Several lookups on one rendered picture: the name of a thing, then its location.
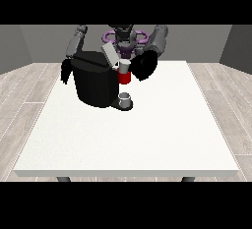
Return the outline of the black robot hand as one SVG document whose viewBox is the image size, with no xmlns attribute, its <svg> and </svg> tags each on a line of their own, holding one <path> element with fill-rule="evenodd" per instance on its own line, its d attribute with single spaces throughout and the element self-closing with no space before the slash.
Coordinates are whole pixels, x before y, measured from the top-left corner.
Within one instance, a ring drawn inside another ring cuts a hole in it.
<svg viewBox="0 0 252 229">
<path fill-rule="evenodd" d="M 61 81 L 64 84 L 68 83 L 68 80 L 72 71 L 73 69 L 72 69 L 71 59 L 70 58 L 64 59 L 61 63 Z"/>
<path fill-rule="evenodd" d="M 129 71 L 141 82 L 155 71 L 157 65 L 157 53 L 153 50 L 148 50 L 131 60 Z"/>
</svg>

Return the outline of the small grey coffee pod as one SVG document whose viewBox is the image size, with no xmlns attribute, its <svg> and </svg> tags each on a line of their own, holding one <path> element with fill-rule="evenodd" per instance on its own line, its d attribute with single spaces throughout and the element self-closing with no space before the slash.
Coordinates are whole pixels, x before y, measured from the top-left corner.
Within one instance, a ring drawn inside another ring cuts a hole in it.
<svg viewBox="0 0 252 229">
<path fill-rule="evenodd" d="M 118 72 L 120 74 L 127 74 L 130 64 L 131 64 L 131 62 L 128 59 L 120 59 Z"/>
</svg>

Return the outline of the red pod holder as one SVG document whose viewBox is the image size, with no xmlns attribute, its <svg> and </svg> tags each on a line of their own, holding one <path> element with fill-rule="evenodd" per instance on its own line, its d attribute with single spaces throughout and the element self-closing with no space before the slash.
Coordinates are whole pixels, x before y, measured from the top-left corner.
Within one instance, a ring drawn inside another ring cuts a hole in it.
<svg viewBox="0 0 252 229">
<path fill-rule="evenodd" d="M 131 73 L 128 72 L 127 74 L 121 74 L 117 72 L 118 82 L 122 85 L 127 85 L 131 82 Z"/>
</svg>

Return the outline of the black coffee machine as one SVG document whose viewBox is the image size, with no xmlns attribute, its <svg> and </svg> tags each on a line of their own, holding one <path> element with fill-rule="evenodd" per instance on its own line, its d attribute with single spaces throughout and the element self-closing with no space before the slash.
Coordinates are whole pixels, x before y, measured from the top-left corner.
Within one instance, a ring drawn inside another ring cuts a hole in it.
<svg viewBox="0 0 252 229">
<path fill-rule="evenodd" d="M 125 108 L 119 104 L 118 73 L 109 66 L 102 52 L 78 51 L 71 66 L 81 101 L 92 107 L 114 107 L 121 111 L 133 108 L 133 101 Z"/>
</svg>

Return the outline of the pale grey machine lid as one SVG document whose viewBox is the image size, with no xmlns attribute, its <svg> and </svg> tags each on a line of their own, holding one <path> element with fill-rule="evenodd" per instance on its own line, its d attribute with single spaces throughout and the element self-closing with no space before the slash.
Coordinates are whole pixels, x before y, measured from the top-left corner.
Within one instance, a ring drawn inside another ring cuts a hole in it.
<svg viewBox="0 0 252 229">
<path fill-rule="evenodd" d="M 105 43 L 101 48 L 102 53 L 104 54 L 110 67 L 114 67 L 118 61 L 119 56 L 111 42 Z"/>
</svg>

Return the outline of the small grey cup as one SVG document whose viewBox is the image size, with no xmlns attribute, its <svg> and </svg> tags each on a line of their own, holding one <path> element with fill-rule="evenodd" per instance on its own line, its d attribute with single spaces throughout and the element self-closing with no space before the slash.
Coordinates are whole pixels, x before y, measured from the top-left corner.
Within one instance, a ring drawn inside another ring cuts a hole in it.
<svg viewBox="0 0 252 229">
<path fill-rule="evenodd" d="M 127 108 L 131 104 L 131 96 L 128 92 L 121 92 L 118 94 L 119 106 Z"/>
</svg>

